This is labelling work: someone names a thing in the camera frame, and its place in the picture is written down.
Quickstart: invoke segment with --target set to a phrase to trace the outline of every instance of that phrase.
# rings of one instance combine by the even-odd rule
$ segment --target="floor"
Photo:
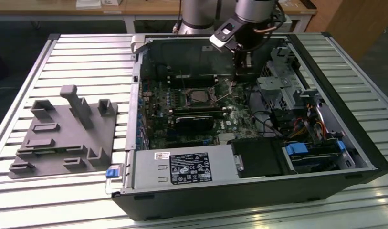
[[[172,21],[144,21],[136,23],[136,31],[170,32],[172,26]],[[50,34],[126,32],[122,21],[43,21],[38,30],[28,21],[0,22],[0,56],[10,70],[0,80],[0,122]],[[388,96],[388,28],[359,64]]]

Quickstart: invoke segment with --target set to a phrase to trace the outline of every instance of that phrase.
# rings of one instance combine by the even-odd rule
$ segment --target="blue latch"
[[[347,149],[343,141],[338,141],[336,144],[339,145],[339,148],[342,151],[344,151]]]
[[[119,171],[120,171],[119,168],[110,168],[110,169],[106,171],[106,178],[107,178],[107,179],[118,178],[118,177],[119,177]]]
[[[292,154],[306,154],[308,153],[308,149],[304,143],[291,143],[287,147],[286,150],[288,152],[288,155]]]

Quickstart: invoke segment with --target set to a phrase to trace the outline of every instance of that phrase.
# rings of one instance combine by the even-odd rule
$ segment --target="metal rail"
[[[388,99],[322,34],[299,38],[378,148],[388,160]],[[62,35],[47,42],[34,70],[0,126],[0,228],[368,228],[388,227],[388,174],[350,187],[327,200],[135,222],[104,191],[104,172],[11,180],[15,152],[30,127],[36,99],[66,104],[64,84],[95,103],[119,103],[112,163],[123,163],[130,111],[132,59],[130,34]],[[120,187],[120,181],[112,187]]]

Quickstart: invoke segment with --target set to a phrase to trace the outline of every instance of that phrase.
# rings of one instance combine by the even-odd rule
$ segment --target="power supply label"
[[[170,156],[174,185],[212,181],[208,153]]]

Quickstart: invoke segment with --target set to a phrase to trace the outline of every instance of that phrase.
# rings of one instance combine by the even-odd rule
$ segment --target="wooden cabinet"
[[[330,32],[359,61],[388,26],[388,0],[311,0],[318,7],[307,32]]]

